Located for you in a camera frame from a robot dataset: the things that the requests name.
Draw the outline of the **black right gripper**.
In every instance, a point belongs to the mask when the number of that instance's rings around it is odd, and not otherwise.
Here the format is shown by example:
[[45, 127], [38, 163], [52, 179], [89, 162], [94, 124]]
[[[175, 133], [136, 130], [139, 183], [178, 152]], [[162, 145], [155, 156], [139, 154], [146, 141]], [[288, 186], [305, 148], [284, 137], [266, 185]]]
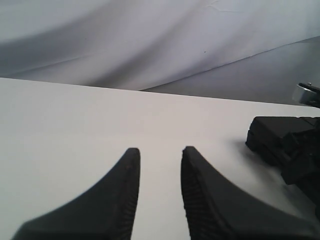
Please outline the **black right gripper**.
[[310, 176], [320, 174], [320, 121], [313, 128], [291, 131], [282, 139], [289, 162], [281, 172], [286, 184], [292, 185]]

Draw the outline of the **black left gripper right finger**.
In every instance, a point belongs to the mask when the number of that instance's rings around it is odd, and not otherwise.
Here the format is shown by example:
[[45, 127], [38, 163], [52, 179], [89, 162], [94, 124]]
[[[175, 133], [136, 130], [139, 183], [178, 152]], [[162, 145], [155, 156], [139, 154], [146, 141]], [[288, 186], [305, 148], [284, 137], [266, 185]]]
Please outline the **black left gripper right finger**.
[[193, 146], [181, 159], [181, 194], [192, 240], [318, 240], [310, 222], [237, 187]]

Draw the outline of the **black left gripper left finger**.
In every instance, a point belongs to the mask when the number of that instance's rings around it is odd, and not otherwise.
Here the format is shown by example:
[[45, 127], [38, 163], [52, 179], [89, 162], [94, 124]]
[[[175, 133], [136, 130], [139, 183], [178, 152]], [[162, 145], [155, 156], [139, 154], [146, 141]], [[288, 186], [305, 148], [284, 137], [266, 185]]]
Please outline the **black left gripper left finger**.
[[15, 240], [129, 240], [141, 172], [138, 148], [128, 148], [96, 184], [70, 202], [26, 221]]

